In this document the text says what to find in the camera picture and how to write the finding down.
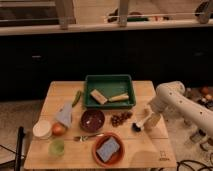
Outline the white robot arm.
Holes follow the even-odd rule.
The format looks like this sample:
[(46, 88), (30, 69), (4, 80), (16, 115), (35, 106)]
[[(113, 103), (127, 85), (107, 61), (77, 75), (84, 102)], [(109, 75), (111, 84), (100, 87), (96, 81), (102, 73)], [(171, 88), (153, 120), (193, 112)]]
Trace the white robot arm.
[(213, 138), (213, 111), (186, 98), (182, 82), (159, 84), (155, 92), (156, 95), (148, 102), (155, 114), (160, 114), (167, 106), (172, 106)]

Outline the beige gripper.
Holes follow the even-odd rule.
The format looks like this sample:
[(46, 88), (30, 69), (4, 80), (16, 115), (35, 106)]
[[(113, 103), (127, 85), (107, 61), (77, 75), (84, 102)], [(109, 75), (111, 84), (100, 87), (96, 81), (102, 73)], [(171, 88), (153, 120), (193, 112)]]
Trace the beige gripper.
[(154, 113), (151, 108), (145, 109), (146, 122), (144, 127), (147, 131), (151, 131), (160, 121), (161, 115), (159, 113)]

